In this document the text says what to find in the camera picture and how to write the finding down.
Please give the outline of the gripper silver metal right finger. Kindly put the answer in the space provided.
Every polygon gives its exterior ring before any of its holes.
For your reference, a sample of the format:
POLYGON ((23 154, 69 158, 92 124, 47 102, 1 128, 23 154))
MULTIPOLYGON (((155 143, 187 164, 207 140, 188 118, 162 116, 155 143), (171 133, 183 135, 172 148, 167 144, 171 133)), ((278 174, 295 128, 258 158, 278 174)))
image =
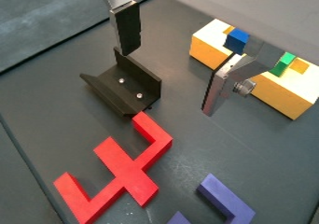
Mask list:
POLYGON ((212 116, 231 93, 246 97, 254 90, 251 77, 271 70, 286 51, 259 38, 250 38, 243 55, 232 54, 212 73, 206 91, 202 111, 212 116))

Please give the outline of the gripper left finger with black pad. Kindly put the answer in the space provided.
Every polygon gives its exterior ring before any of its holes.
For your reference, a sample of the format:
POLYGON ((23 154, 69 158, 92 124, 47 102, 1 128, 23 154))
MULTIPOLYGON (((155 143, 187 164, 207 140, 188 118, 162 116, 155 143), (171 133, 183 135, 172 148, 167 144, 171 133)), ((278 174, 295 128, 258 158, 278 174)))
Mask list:
POLYGON ((104 0, 115 27, 120 52, 131 54, 140 47, 140 4, 135 0, 104 0))

